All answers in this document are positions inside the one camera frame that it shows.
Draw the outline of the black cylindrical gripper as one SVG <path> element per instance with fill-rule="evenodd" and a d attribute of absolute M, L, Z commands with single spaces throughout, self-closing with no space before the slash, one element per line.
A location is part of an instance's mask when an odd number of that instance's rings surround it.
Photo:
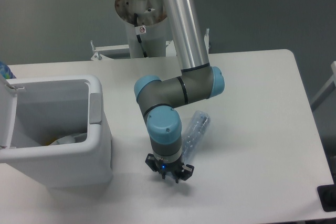
<path fill-rule="evenodd" d="M 145 163 L 153 172 L 158 172 L 162 179 L 165 179 L 167 173 L 171 173 L 175 182 L 178 184 L 180 180 L 188 180 L 194 172 L 194 166 L 184 164 L 182 161 L 182 155 L 179 156 L 173 162 L 167 162 L 162 157 L 158 159 L 156 154 L 148 154 Z"/>

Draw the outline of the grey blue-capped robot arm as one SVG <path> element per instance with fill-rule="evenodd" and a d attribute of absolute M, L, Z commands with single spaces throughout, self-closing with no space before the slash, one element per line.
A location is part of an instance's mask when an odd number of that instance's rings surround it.
<path fill-rule="evenodd" d="M 224 77 L 209 63 L 193 0 L 115 0 L 119 16 L 130 24 L 140 56 L 154 57 L 155 43 L 146 37 L 151 26 L 170 22 L 181 75 L 168 80 L 147 75 L 134 85 L 134 94 L 148 131 L 152 152 L 148 167 L 162 177 L 188 180 L 194 167 L 183 161 L 182 122 L 176 108 L 221 94 Z"/>

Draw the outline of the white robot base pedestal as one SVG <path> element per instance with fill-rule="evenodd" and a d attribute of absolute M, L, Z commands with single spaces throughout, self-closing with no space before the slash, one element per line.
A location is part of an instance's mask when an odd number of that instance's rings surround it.
<path fill-rule="evenodd" d="M 163 0 L 115 0 L 124 22 L 131 58 L 166 56 L 169 21 Z"/>

